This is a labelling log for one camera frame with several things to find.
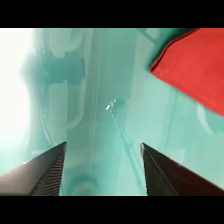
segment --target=glass surface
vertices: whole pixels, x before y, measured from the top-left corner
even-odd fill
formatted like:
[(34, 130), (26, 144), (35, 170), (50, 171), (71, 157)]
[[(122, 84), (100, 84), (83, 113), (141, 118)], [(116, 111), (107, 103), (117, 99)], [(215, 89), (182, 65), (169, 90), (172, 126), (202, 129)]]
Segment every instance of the glass surface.
[(146, 195), (140, 143), (224, 187), (224, 119), (152, 76), (174, 28), (0, 29), (0, 174), (68, 142), (61, 195)]

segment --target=red fabric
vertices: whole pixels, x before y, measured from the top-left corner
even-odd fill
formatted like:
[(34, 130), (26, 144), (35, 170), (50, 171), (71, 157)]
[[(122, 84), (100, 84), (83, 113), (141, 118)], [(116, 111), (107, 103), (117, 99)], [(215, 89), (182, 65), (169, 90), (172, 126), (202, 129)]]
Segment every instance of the red fabric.
[(224, 28), (200, 28), (173, 41), (150, 71), (224, 116)]

